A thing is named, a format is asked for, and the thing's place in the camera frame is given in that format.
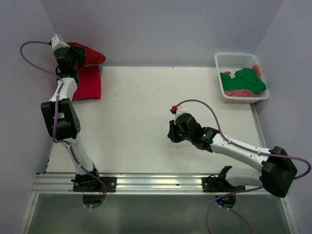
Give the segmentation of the dark red t shirt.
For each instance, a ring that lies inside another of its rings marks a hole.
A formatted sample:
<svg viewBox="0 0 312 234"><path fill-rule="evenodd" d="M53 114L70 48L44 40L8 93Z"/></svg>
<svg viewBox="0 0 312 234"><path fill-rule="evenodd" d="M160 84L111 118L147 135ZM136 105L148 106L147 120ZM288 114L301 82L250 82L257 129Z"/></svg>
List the dark red t shirt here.
<svg viewBox="0 0 312 234"><path fill-rule="evenodd" d="M88 46L77 42L68 42L69 45L85 49L85 59L82 66L102 65L106 61L106 56Z"/></svg>

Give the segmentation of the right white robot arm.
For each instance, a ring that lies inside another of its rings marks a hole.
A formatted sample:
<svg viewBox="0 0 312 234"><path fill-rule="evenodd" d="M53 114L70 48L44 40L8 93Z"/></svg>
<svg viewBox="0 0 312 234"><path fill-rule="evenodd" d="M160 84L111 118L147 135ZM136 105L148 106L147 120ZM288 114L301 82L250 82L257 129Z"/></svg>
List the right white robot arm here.
<svg viewBox="0 0 312 234"><path fill-rule="evenodd" d="M297 174L296 166L283 148L261 148L223 136L217 129L202 127L189 113L170 120L167 137L173 143L188 141L199 150L248 165L249 169L225 166L221 170L217 185L225 192L232 187L255 186L276 197L285 197Z"/></svg>

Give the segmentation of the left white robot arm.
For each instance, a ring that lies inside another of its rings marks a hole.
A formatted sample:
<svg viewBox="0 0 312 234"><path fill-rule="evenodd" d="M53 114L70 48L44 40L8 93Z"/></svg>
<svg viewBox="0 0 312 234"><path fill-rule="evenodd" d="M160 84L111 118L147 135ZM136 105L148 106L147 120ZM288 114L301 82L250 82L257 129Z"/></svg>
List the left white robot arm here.
<svg viewBox="0 0 312 234"><path fill-rule="evenodd" d="M76 175L72 180L75 192L98 192L103 183L98 171L88 157L79 133L81 125L72 99L79 85L77 68L86 58L85 48L69 45L54 50L57 61L58 85L48 102L41 104L41 112L49 135L54 143L60 143L69 154Z"/></svg>

